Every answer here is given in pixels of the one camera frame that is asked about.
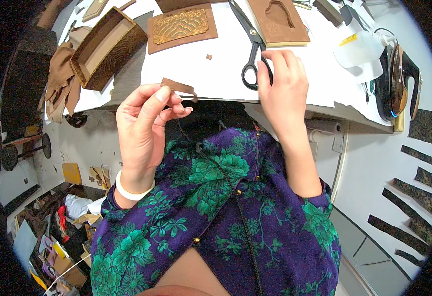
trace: scissors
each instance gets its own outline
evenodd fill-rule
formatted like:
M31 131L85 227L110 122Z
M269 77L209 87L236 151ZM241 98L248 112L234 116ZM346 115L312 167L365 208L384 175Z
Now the scissors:
M257 68L254 65L255 55L257 54L259 47L260 47L260 52L266 50L265 43L262 40L262 38L260 37L257 30L252 26L251 22L249 21L247 16L244 14L242 9L239 7L239 5L237 5L237 3L234 2L234 0L229 0L229 6L231 7L232 11L236 15L237 20L239 20L239 22L243 26L244 30L246 31L247 35L249 36L249 39L252 41L251 55L249 57L249 62L243 68L242 78L243 78L243 83L245 86L247 86L249 89L251 89L253 91L256 91L257 89L259 89L258 81L256 80L256 82L254 84L248 83L247 80L245 79L244 75L246 74L246 72L249 69L252 69L254 71L254 74L255 74L256 79L257 79ZM263 56L261 56L260 59L267 66L267 69L269 71L270 85L272 85L272 83L273 83L272 70L270 69L269 64L267 63L267 60Z

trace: left hand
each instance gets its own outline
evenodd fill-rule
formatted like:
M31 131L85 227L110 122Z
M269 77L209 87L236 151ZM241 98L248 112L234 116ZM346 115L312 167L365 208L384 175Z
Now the left hand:
M122 156L122 187L134 194L147 191L154 182L165 148L165 124L188 116L180 96L168 86L141 85L119 106L116 113Z

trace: bracelet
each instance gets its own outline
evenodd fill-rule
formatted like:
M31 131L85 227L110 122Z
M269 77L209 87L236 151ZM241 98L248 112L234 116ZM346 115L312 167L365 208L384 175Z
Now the bracelet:
M119 173L118 173L118 175L116 176L116 188L119 190L119 193L123 196L123 197L125 197L125 198L127 198L127 199L130 199L130 200L141 200L144 196L146 196L147 195L147 193L149 193L152 189L154 189L154 187L155 187L155 180L154 180L154 183L152 184L152 187L150 187L150 189L149 190L147 190L146 192L144 192L144 193L139 193L139 194L134 194L134 193L130 193L130 192L128 192L127 190L125 190L123 187L122 187L122 184L121 184L121 170L119 171Z

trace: brown cloth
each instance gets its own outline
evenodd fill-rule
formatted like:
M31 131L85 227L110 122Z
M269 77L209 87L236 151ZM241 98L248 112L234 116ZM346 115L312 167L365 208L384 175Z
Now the brown cloth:
M51 121L61 123L63 110L73 115L80 99L80 83L71 68L74 49L70 42L64 42L50 60L47 93L45 94L47 116Z

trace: white paper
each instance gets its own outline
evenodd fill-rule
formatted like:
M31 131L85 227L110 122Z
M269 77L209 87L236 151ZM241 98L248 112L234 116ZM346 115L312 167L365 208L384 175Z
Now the white paper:
M94 202L88 204L87 206L88 206L88 210L90 211L90 213L93 215L101 214L101 205L105 199L106 199L106 197L103 197L103 198L97 199Z
M14 252L28 274L30 274L28 269L30 255L34 251L37 240L29 224L24 220L15 235Z

